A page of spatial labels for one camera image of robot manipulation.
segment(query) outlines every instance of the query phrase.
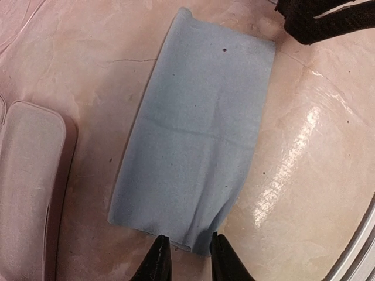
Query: blue cloth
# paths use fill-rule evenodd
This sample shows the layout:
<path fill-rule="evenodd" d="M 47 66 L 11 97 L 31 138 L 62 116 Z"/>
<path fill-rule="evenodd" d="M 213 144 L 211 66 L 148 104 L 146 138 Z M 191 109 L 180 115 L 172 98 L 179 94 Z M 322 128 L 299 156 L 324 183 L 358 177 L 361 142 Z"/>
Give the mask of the blue cloth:
<path fill-rule="evenodd" d="M 209 255 L 247 177 L 273 42 L 181 8 L 149 81 L 108 221 Z"/>

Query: crack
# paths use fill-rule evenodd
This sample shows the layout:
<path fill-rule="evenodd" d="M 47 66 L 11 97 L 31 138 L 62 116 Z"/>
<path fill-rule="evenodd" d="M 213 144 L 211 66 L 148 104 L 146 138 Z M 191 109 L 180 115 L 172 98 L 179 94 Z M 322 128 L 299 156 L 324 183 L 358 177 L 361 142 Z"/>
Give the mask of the crack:
<path fill-rule="evenodd" d="M 133 61 L 135 63 L 145 63 L 147 61 L 154 61 L 156 59 L 146 59 L 146 60 L 134 60 L 134 59 L 119 59 L 119 60 L 107 60 L 107 63 L 118 63 L 120 61 Z"/>
<path fill-rule="evenodd" d="M 295 60 L 297 63 L 301 64 L 303 67 L 306 67 L 307 69 L 309 69 L 311 72 L 313 72 L 314 75 L 320 76 L 320 77 L 324 78 L 325 80 L 327 80 L 330 83 L 330 85 L 332 87 L 334 87 L 338 91 L 338 95 L 332 95 L 331 94 L 331 95 L 329 95 L 329 97 L 336 99 L 339 103 L 341 103 L 341 105 L 343 106 L 343 108 L 348 113 L 350 113 L 350 114 L 356 116 L 357 118 L 359 118 L 360 122 L 363 123 L 365 126 L 370 127 L 370 125 L 368 124 L 368 122 L 361 116 L 361 114 L 358 113 L 357 110 L 353 109 L 352 107 L 350 107 L 348 105 L 347 99 L 346 99 L 347 95 L 331 79 L 329 79 L 327 76 L 325 76 L 322 73 L 320 73 L 318 70 L 315 70 L 314 68 L 307 66 L 306 64 L 304 64 L 303 62 L 299 61 L 298 59 L 296 59 L 295 57 L 291 56 L 290 54 L 288 54 L 286 52 L 283 52 L 281 50 L 280 50 L 280 52 L 282 54 L 288 56 L 289 58 Z"/>

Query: marble surface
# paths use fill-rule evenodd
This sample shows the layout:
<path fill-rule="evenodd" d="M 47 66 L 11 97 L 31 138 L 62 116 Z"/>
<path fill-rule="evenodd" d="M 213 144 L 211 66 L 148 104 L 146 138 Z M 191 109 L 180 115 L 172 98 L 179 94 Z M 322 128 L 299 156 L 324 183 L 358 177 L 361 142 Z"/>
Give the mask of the marble surface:
<path fill-rule="evenodd" d="M 248 180 L 221 226 L 258 281 L 321 280 L 374 193 L 375 30 L 301 46 L 266 0 L 5 0 L 0 91 L 74 119 L 58 280 L 127 280 L 152 237 L 107 222 L 125 144 L 178 8 L 276 41 Z M 172 247 L 174 280 L 209 259 Z"/>

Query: black bag strap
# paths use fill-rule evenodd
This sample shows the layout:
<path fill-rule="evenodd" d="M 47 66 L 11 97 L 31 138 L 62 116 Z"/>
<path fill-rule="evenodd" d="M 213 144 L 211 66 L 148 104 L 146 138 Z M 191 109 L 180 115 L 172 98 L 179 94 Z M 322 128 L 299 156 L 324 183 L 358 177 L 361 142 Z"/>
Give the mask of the black bag strap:
<path fill-rule="evenodd" d="M 285 18 L 285 30 L 298 42 L 322 40 L 375 28 L 375 0 L 349 5 L 323 15 L 351 0 L 279 0 L 276 11 Z"/>
<path fill-rule="evenodd" d="M 171 281 L 172 260 L 169 238 L 159 235 L 130 281 Z"/>
<path fill-rule="evenodd" d="M 212 235 L 210 251 L 213 281 L 255 281 L 224 235 Z"/>

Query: floor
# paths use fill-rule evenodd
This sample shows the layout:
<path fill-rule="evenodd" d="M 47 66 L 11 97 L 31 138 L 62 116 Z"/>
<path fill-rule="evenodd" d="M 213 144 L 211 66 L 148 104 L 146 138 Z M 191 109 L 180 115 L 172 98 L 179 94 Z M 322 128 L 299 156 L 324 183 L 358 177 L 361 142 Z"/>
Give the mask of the floor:
<path fill-rule="evenodd" d="M 375 30 L 301 46 L 266 0 L 5 0 L 0 91 L 79 128 L 58 280 L 128 280 L 152 237 L 106 217 L 132 123 L 179 7 L 276 41 L 257 148 L 224 233 L 257 281 L 321 280 L 374 193 Z M 210 263 L 172 249 L 174 280 Z"/>

